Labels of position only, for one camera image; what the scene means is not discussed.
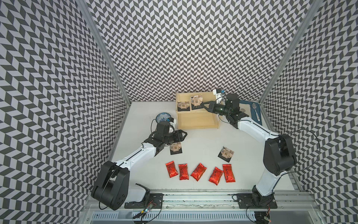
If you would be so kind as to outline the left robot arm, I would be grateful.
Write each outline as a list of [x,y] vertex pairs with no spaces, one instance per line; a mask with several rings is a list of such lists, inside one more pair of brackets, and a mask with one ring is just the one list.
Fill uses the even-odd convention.
[[161,121],[140,147],[127,157],[105,162],[91,192],[91,197],[98,201],[99,209],[119,209],[123,204],[144,208],[150,203],[151,190],[141,184],[130,185],[133,168],[143,165],[154,158],[166,145],[183,142],[187,132],[175,130],[169,121]]

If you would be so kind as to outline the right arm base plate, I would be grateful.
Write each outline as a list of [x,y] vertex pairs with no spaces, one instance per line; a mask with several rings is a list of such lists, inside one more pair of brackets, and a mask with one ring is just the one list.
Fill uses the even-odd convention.
[[236,194],[237,202],[240,209],[258,208],[258,209],[277,209],[278,205],[274,195],[261,196],[258,193]]

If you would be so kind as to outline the wooden two-tier shelf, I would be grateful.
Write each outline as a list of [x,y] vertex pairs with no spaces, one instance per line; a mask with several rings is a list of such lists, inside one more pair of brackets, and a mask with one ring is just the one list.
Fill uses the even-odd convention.
[[[178,129],[205,129],[205,128],[219,128],[219,119],[217,115],[208,112],[204,108],[192,110],[191,96],[202,94],[203,102],[215,101],[215,96],[212,92],[189,92],[176,93],[176,115]],[[189,101],[190,111],[178,112],[177,102]]]

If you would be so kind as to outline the white handled spoon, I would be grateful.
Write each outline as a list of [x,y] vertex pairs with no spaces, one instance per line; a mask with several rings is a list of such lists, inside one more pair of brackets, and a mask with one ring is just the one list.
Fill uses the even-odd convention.
[[257,112],[257,105],[256,105],[256,103],[253,103],[252,104],[252,108],[254,109],[254,111],[255,111],[255,115],[256,115],[256,119],[257,119],[257,121],[261,121],[261,119],[260,119],[260,116],[259,116],[259,114],[258,114],[258,112]]

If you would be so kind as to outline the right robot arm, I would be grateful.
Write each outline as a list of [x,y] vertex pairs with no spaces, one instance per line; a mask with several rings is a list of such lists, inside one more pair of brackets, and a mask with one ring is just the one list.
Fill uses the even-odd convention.
[[296,150],[293,139],[288,134],[279,135],[255,122],[240,109],[237,94],[221,96],[214,101],[200,104],[209,113],[224,116],[227,123],[239,129],[264,146],[264,171],[258,183],[252,189],[252,199],[259,203],[268,204],[273,200],[274,189],[282,176],[287,175],[296,165]]

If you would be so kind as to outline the black floral tea bag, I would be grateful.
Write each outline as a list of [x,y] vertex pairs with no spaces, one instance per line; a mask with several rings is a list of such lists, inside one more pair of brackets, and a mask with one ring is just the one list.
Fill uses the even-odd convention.
[[182,154],[182,145],[180,142],[173,143],[170,145],[170,154],[171,155]]
[[226,162],[230,162],[230,160],[232,159],[233,155],[234,155],[234,151],[230,150],[229,148],[223,146],[222,149],[220,150],[218,157],[221,158],[222,160],[226,161]]
[[191,96],[190,102],[191,102],[192,110],[198,110],[198,109],[203,108],[201,105],[203,102],[202,94]]
[[190,111],[190,102],[189,101],[177,102],[177,111],[178,112],[188,112],[188,111]]

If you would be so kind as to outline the aluminium front rail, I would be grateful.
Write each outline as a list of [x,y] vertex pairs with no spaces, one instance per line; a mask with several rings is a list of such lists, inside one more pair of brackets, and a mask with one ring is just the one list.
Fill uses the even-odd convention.
[[[163,194],[163,210],[233,211],[254,209],[249,190],[152,190]],[[319,206],[309,192],[277,190],[271,204],[276,211],[319,211]]]

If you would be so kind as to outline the teal tray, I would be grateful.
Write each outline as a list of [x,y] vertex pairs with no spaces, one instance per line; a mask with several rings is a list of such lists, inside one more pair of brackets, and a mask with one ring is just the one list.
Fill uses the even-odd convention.
[[263,120],[261,116],[261,109],[260,105],[256,102],[251,101],[240,101],[240,109],[242,112],[246,113],[252,120],[254,120],[256,123],[262,125]]

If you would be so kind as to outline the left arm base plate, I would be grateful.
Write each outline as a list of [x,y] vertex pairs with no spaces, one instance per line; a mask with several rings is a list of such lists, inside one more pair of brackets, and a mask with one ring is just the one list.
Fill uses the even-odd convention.
[[125,203],[125,209],[144,209],[152,203],[152,209],[161,209],[164,194],[162,193],[149,193],[146,194],[141,202],[128,202]]

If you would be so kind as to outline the blue white ceramic bowl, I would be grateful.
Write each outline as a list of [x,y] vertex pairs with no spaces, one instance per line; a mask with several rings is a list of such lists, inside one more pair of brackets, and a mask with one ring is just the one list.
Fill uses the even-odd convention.
[[156,116],[155,120],[157,123],[160,123],[161,121],[168,121],[170,122],[171,115],[169,113],[160,113]]

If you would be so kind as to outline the red tea bag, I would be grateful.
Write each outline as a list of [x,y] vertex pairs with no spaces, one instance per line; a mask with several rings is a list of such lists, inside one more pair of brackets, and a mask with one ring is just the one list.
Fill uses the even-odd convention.
[[227,183],[235,183],[235,176],[231,164],[223,164],[223,172]]
[[206,170],[207,168],[202,163],[199,163],[198,166],[191,173],[191,177],[193,177],[198,182]]
[[222,175],[223,175],[223,170],[220,170],[219,168],[215,167],[209,178],[209,182],[217,186],[220,182]]
[[174,161],[166,163],[166,168],[170,178],[175,177],[179,174],[176,170]]
[[179,164],[180,180],[189,180],[187,163]]

